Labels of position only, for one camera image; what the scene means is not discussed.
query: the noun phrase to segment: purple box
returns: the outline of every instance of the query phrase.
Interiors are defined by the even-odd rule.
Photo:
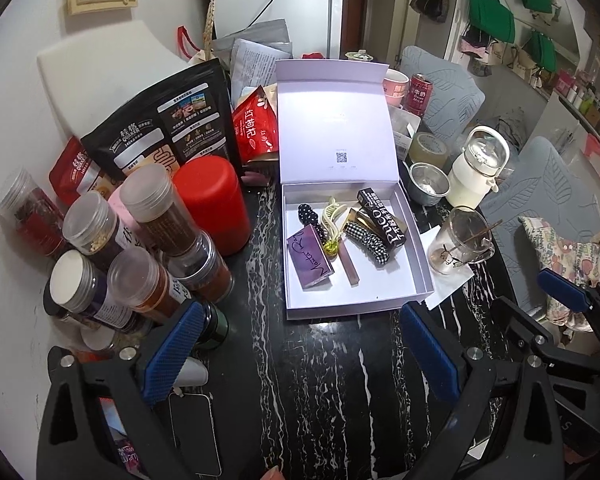
[[[333,274],[333,267],[324,256],[320,239],[311,224],[290,236],[286,246],[302,288],[320,283]]]

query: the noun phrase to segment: stirring stick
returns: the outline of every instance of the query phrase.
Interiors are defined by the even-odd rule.
[[[485,234],[488,231],[491,231],[492,229],[495,229],[496,227],[498,227],[500,224],[502,224],[502,219],[498,220],[494,225],[491,226],[487,226],[485,227],[482,231],[477,232],[475,235],[473,235],[470,238],[467,238],[467,240],[465,240],[464,242],[462,242],[463,244],[470,242],[471,240],[473,240],[474,238],[477,238],[478,236],[481,236],[483,234]],[[447,252],[450,253],[451,251],[453,251],[454,249],[457,249],[459,247],[460,244],[458,245],[454,245],[453,247],[451,247]]]

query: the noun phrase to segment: glass mug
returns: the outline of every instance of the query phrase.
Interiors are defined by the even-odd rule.
[[[485,231],[487,227],[487,221],[476,210],[465,206],[453,208],[427,251],[431,268],[449,274],[458,267],[491,258],[496,249],[491,231]]]

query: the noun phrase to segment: chair backrest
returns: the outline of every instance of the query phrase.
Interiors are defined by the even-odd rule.
[[[400,71],[409,77],[422,74],[433,83],[423,120],[447,145],[462,133],[484,102],[484,94],[464,68],[417,46],[402,51]]]
[[[543,310],[546,295],[536,283],[536,250],[519,216],[544,218],[564,238],[586,242],[600,232],[598,200],[575,176],[544,137],[535,137],[520,152],[513,174],[480,204],[489,223],[502,219],[494,239],[509,272],[518,306],[533,315]]]

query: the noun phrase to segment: blue gripper pad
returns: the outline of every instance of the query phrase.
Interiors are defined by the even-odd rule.
[[[149,406],[169,395],[184,361],[202,333],[204,322],[202,305],[193,301],[145,367],[142,398]]]
[[[548,267],[538,272],[538,285],[545,293],[574,312],[584,312],[589,308],[586,292]]]
[[[460,398],[456,365],[408,303],[400,311],[400,325],[402,340],[410,348],[436,398],[455,405]]]

